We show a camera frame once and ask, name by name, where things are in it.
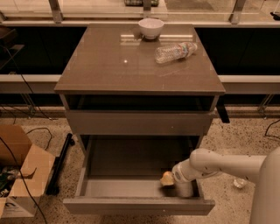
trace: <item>black cable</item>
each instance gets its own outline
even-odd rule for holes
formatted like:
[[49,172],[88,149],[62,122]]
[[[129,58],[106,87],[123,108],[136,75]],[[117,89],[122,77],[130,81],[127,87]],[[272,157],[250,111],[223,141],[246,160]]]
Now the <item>black cable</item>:
[[9,112],[10,114],[12,114],[13,116],[14,116],[14,122],[13,122],[13,124],[15,124],[16,123],[16,119],[17,119],[17,117],[11,112],[11,111],[9,111],[8,109],[6,109],[5,107],[3,107],[2,105],[1,105],[1,108],[3,108],[3,110],[5,110],[5,111],[7,111],[7,112]]
[[[22,73],[20,72],[20,69],[19,69],[19,67],[18,67],[18,64],[17,64],[17,62],[14,60],[14,58],[12,57],[12,55],[11,55],[9,49],[8,49],[7,47],[3,46],[3,45],[0,45],[0,46],[1,46],[4,50],[6,50],[6,51],[8,52],[8,54],[10,55],[10,59],[13,61],[13,63],[15,64],[15,66],[16,66],[18,72],[19,72],[19,75],[21,76],[21,78],[23,79],[24,83],[26,84],[26,86],[27,86],[27,87],[29,88],[29,90],[31,91],[31,93],[34,94],[34,92],[33,92],[32,88],[31,88],[31,86],[28,84],[28,82],[26,81],[25,77],[24,77],[24,76],[22,75]],[[42,114],[45,118],[47,118],[47,119],[49,119],[49,120],[53,120],[51,117],[47,116],[47,115],[41,110],[41,108],[40,108],[39,106],[37,106],[37,108],[38,108],[38,110],[41,112],[41,114]]]
[[273,124],[276,124],[276,123],[279,123],[279,122],[280,122],[280,119],[277,120],[277,121],[275,121],[275,122],[273,122],[273,123],[271,123],[271,124],[269,125],[269,127],[265,130],[264,136],[265,136],[265,137],[274,137],[274,138],[280,139],[279,136],[271,136],[271,135],[268,135],[268,132],[269,132],[269,130],[270,130],[270,127],[271,127]]
[[[8,104],[5,104],[5,107],[9,107],[9,108],[12,108],[12,109],[16,109],[16,110],[18,110],[19,112],[21,112],[21,113],[23,113],[23,114],[25,114],[25,115],[28,115],[28,116],[30,116],[30,114],[29,113],[26,113],[25,111],[23,111],[22,109],[19,109],[19,108],[15,108],[15,107],[12,107],[12,106],[9,106]],[[33,115],[32,117],[38,117],[38,118],[44,118],[43,116],[40,116],[40,115]]]
[[49,139],[49,141],[48,141],[48,143],[47,143],[47,146],[44,148],[44,150],[47,150],[47,149],[49,148],[49,146],[50,146],[50,142],[51,142],[52,139],[53,139],[53,135],[52,135],[51,131],[50,131],[48,128],[36,128],[36,129],[31,129],[31,130],[29,130],[28,132],[26,132],[26,135],[28,135],[29,133],[33,132],[34,130],[47,130],[47,131],[49,132],[49,134],[50,134],[50,139]]
[[[6,148],[8,149],[8,151],[10,152],[10,154],[12,155],[13,159],[15,160],[15,163],[16,163],[17,167],[20,167],[19,164],[18,164],[17,159],[15,158],[15,155],[12,153],[12,151],[11,151],[10,147],[8,146],[8,144],[7,144],[1,137],[0,137],[0,140],[3,142],[3,144],[6,146]],[[36,207],[38,208],[38,210],[40,211],[40,213],[42,214],[43,219],[44,219],[44,221],[45,221],[45,224],[47,224],[46,217],[45,217],[44,213],[42,212],[42,210],[41,210],[39,204],[38,204],[38,203],[36,202],[36,200],[32,197],[32,195],[31,195],[31,193],[30,193],[30,191],[29,191],[29,189],[28,189],[28,186],[27,186],[27,184],[26,184],[26,182],[25,182],[24,175],[23,175],[23,173],[20,171],[20,169],[19,169],[19,173],[20,173],[20,176],[21,176],[21,178],[22,178],[22,180],[23,180],[23,182],[24,182],[26,191],[28,192],[29,196],[31,197],[31,199],[32,199],[33,202],[35,203],[35,205],[36,205]]]

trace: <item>crushed plastic bottle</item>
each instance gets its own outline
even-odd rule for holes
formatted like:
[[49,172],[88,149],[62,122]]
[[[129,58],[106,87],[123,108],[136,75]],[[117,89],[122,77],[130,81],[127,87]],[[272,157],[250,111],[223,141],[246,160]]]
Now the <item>crushed plastic bottle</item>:
[[155,59],[158,64],[163,64],[172,60],[189,57],[197,49],[197,44],[193,42],[183,42],[180,44],[160,46],[155,51]]
[[248,183],[247,180],[243,178],[234,179],[234,186],[236,186],[239,189],[242,189],[247,183]]

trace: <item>white bowl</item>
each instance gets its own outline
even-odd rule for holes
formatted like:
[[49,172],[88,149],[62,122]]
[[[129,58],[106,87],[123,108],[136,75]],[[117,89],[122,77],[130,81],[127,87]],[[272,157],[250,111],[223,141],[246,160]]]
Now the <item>white bowl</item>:
[[140,32],[147,39],[155,39],[160,35],[160,32],[164,28],[164,22],[156,18],[144,18],[139,22]]

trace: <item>drawer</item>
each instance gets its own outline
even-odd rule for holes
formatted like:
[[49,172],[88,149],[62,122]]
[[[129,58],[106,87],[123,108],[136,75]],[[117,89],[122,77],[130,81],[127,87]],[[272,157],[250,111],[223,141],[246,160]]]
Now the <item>drawer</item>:
[[214,112],[66,112],[72,132],[81,135],[204,136],[214,116]]
[[160,178],[189,157],[187,137],[110,137],[91,139],[72,214],[207,215],[214,201],[203,199],[196,181],[162,187]]

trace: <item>terrazzo floor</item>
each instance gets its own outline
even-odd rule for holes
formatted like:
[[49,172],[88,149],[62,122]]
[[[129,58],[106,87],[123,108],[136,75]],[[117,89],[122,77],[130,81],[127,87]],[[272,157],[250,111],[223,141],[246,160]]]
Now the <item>terrazzo floor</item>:
[[[268,126],[280,118],[276,113],[274,118],[230,118],[230,123],[222,123],[215,118],[211,128],[204,137],[201,147],[224,154],[255,154],[267,155],[280,145],[280,140],[274,137],[265,137]],[[47,149],[58,156],[67,133],[71,132],[67,120],[59,117],[58,120],[45,118],[13,118],[3,116],[0,124],[18,124],[25,132],[41,127],[47,127],[52,133],[52,141]],[[280,137],[280,122],[272,125],[270,135]],[[45,148],[49,133],[45,130],[36,130],[30,133],[29,138],[38,146]],[[233,185],[234,177],[221,174],[217,177],[200,181],[205,199],[215,200],[215,207],[208,216],[156,216],[156,215],[73,215],[64,207],[65,198],[73,198],[83,162],[83,153],[77,143],[67,154],[62,173],[59,178],[60,192],[57,196],[44,195],[39,205],[45,214],[48,223],[96,223],[96,224],[246,224],[249,223],[250,208],[255,185],[248,183],[238,189]],[[37,212],[34,218],[6,218],[0,223],[44,223]]]

